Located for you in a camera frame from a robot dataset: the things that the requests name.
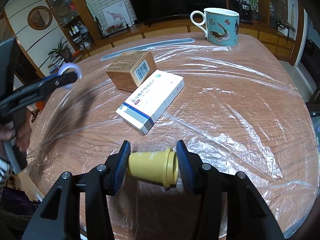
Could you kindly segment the purple hair roller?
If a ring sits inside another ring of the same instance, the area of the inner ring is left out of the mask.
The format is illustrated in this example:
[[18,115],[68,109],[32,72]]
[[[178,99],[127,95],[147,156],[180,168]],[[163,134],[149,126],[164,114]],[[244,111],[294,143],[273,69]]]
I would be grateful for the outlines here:
[[61,76],[61,75],[70,76],[71,82],[68,83],[67,85],[64,85],[63,88],[67,90],[71,90],[73,87],[73,83],[75,83],[76,81],[82,78],[82,71],[77,64],[69,62],[69,63],[64,63],[60,67],[58,71],[58,76]]

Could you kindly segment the small yellow cup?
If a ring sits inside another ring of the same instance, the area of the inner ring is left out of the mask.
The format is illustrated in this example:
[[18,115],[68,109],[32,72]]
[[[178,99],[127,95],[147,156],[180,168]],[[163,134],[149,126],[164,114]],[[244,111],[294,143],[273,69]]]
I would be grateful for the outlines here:
[[133,152],[129,156],[127,173],[141,180],[162,184],[165,188],[176,185],[178,158],[175,151]]

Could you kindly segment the potted plant left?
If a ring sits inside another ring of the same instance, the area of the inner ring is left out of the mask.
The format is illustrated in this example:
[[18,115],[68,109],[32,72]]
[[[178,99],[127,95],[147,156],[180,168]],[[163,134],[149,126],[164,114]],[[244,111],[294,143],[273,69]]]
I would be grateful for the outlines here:
[[57,58],[61,57],[64,61],[71,62],[72,60],[72,52],[68,46],[68,40],[64,40],[63,37],[60,38],[57,47],[53,48],[49,53],[48,56],[50,58]]

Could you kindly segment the potted plant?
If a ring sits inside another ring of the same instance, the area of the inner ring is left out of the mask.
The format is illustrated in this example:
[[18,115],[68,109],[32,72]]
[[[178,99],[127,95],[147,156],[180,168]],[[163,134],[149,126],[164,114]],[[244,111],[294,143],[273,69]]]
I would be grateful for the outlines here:
[[260,22],[261,14],[258,12],[259,9],[259,0],[249,0],[251,5],[251,19]]
[[71,62],[72,60],[72,52],[68,46],[68,40],[64,40],[63,37],[60,38],[57,47],[53,48],[49,53],[48,56],[50,58],[57,58],[61,57],[64,61]]

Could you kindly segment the brown cardboard box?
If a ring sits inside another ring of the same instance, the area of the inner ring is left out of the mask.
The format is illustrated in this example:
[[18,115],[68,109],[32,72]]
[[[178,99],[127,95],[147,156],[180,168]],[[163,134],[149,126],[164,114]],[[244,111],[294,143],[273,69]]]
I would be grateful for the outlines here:
[[117,89],[133,92],[156,70],[150,50],[126,51],[107,67],[106,74]]

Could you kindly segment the giraffe picture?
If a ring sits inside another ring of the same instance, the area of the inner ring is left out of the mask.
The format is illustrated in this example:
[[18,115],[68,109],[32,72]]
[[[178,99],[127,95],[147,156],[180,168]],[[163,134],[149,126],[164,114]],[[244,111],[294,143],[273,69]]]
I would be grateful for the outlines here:
[[105,29],[107,34],[112,34],[132,26],[123,1],[104,8],[103,15],[107,23],[107,27]]

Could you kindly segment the white blue medicine box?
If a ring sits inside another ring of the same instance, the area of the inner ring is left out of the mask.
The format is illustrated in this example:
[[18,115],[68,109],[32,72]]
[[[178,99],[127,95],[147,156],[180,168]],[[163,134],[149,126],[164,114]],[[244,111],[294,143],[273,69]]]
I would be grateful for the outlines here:
[[117,108],[116,113],[146,135],[183,88],[183,77],[156,70]]

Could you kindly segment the teal patterned mug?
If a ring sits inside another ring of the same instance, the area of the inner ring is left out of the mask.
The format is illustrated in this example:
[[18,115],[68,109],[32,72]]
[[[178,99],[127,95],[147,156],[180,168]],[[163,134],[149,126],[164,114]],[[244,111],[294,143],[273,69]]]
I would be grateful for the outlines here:
[[190,15],[193,25],[200,28],[208,42],[217,46],[236,46],[240,27],[240,15],[222,8],[195,10]]

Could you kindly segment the potted plant right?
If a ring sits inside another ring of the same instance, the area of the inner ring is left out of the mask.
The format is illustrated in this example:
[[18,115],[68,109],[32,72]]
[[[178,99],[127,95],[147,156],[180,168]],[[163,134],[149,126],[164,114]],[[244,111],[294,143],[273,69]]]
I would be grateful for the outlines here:
[[258,12],[259,9],[259,0],[249,0],[251,5],[251,19],[260,22],[261,14]]

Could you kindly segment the round wall picture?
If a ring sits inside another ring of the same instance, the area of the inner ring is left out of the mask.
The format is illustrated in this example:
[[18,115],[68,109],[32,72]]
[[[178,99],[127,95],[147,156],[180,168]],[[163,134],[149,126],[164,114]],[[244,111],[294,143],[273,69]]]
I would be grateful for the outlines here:
[[27,17],[29,26],[34,30],[47,29],[53,20],[51,11],[45,6],[33,8]]

